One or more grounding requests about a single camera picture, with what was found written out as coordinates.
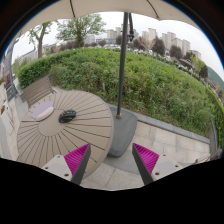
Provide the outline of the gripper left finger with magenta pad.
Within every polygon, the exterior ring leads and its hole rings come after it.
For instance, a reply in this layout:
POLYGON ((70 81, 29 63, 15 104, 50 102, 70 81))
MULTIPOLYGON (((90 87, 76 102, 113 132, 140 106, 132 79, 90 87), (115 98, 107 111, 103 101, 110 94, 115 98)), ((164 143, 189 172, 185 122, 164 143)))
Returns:
POLYGON ((42 169, 76 185, 80 185, 90 154, 91 146, 86 144, 65 156, 56 155, 42 169))

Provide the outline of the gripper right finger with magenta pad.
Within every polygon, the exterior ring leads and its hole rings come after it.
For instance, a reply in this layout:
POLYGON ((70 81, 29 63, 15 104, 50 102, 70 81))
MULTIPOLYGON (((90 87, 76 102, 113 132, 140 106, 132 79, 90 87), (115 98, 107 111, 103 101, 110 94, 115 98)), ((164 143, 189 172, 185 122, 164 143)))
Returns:
POLYGON ((170 156, 159 155, 136 143, 132 144, 132 154, 145 185, 182 169, 170 156))

